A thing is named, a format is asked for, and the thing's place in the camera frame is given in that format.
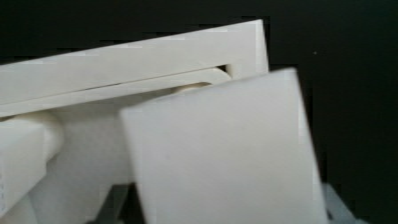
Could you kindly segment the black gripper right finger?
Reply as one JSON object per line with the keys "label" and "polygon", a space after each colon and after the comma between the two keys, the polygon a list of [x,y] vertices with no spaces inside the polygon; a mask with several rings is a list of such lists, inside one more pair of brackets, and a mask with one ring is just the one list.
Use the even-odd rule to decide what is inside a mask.
{"label": "black gripper right finger", "polygon": [[329,183],[322,184],[324,196],[326,196],[326,209],[329,216],[329,224],[370,224],[361,220],[347,207],[344,199],[336,193],[333,185]]}

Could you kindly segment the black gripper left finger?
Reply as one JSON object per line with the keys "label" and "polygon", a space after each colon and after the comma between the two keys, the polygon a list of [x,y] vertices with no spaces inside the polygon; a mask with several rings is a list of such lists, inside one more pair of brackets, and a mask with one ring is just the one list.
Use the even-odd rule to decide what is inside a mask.
{"label": "black gripper left finger", "polygon": [[134,183],[113,186],[97,218],[86,224],[146,224]]}

